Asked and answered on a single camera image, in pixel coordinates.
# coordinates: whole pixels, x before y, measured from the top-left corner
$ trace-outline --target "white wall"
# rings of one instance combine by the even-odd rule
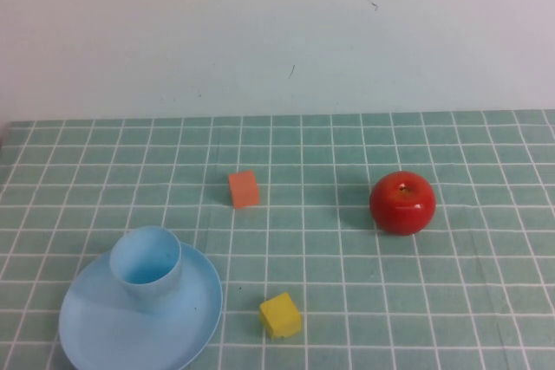
[[[0,118],[555,107],[553,5],[0,0]]]

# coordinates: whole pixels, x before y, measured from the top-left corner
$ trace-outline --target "yellow cube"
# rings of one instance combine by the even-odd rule
[[[301,314],[287,292],[260,304],[260,321],[271,338],[298,333],[301,320]]]

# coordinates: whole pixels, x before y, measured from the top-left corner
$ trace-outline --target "orange foam block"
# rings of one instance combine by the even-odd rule
[[[260,203],[257,179],[254,177],[253,171],[230,173],[227,178],[234,208],[244,208]]]

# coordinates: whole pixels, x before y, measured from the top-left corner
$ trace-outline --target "apple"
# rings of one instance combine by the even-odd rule
[[[434,216],[434,189],[416,173],[390,173],[372,189],[370,212],[376,225],[388,233],[399,236],[415,234]]]

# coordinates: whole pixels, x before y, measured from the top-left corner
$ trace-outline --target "blue plastic cup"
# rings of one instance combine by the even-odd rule
[[[163,309],[171,301],[180,286],[182,263],[179,239],[155,226],[130,231],[110,253],[115,279],[146,312]]]

